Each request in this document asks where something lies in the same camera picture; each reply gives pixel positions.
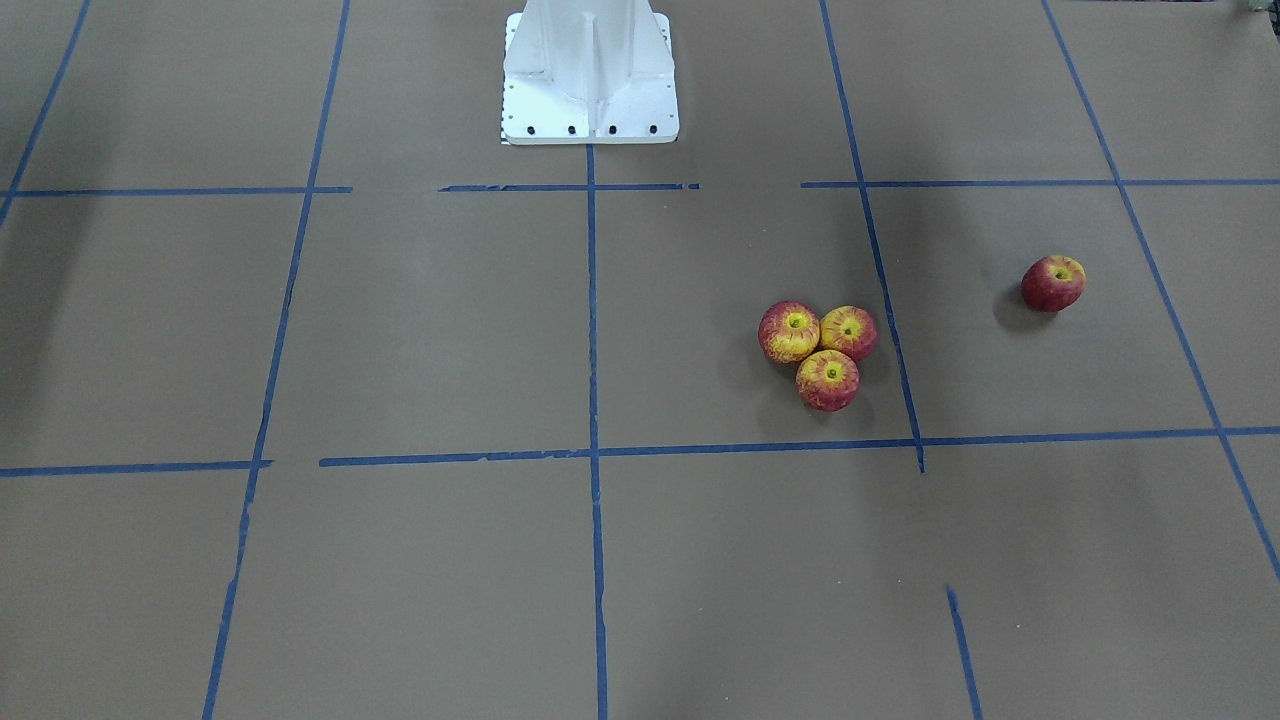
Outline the dark red lone apple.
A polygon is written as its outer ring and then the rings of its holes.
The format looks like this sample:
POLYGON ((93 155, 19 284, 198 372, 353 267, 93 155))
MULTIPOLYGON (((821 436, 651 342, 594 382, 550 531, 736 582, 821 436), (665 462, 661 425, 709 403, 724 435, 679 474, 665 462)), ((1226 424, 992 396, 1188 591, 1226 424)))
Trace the dark red lone apple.
POLYGON ((1038 313, 1060 313, 1076 302, 1087 287, 1084 266, 1066 255, 1048 255, 1033 263, 1020 281, 1023 302, 1038 313))

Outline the red yellow apple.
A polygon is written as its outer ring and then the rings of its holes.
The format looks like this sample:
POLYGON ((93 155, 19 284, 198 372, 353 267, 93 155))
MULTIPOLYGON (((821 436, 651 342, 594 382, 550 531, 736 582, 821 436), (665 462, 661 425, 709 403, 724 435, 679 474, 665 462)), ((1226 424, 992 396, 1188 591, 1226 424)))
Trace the red yellow apple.
POLYGON ((860 383, 861 374, 856 363, 833 348, 805 357, 795 374, 800 400, 809 409, 822 413, 846 409, 858 396, 860 383))
POLYGON ((820 319, 819 347, 835 350, 855 363, 876 351, 879 328, 876 318, 864 307, 845 305, 829 310, 820 319))
POLYGON ((803 302, 778 301, 763 314, 756 340, 762 352, 772 363, 801 363, 820 342, 820 319, 803 302))

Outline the red yellow apple front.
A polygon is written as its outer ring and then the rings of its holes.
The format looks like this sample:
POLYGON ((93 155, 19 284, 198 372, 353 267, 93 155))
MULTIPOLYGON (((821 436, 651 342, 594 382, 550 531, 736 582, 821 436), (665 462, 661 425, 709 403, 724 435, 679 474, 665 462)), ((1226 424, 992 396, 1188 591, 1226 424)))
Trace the red yellow apple front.
POLYGON ((856 363, 833 348, 805 357, 795 374, 800 400, 809 409, 822 413, 846 409, 858 396, 860 383, 861 374, 856 363))

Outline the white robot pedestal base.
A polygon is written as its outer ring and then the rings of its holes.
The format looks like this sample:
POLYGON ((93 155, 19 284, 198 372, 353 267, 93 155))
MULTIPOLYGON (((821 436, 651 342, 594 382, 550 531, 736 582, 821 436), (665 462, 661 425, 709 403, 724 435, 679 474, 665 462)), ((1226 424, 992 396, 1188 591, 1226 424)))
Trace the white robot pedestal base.
POLYGON ((527 1, 506 18, 504 143, 672 143, 680 131, 672 28, 649 1, 527 1))

